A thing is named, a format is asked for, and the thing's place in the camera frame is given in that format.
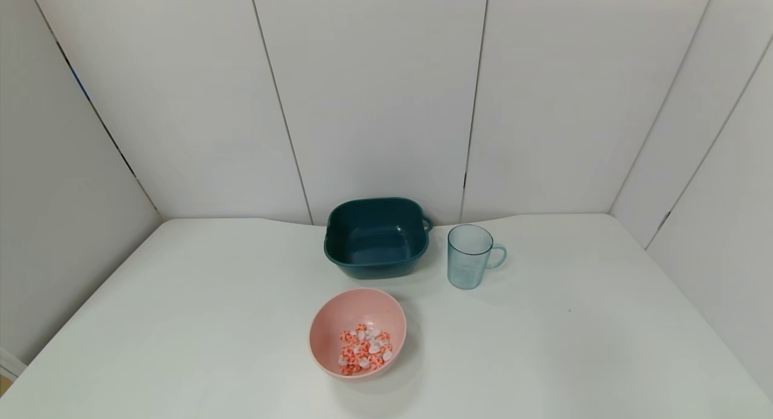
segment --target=white table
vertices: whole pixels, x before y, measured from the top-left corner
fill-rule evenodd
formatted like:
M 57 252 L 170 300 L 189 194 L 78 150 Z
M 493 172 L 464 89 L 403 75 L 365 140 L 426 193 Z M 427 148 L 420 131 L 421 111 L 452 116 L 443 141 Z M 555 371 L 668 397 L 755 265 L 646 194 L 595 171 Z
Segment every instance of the white table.
M 17 418 L 773 417 L 773 405 L 618 222 L 481 223 L 510 256 L 475 290 L 445 278 L 448 226 L 405 278 L 355 281 L 323 227 L 264 219 L 163 224 L 0 400 Z M 370 383 L 317 368 L 307 331 L 370 286 L 408 315 Z

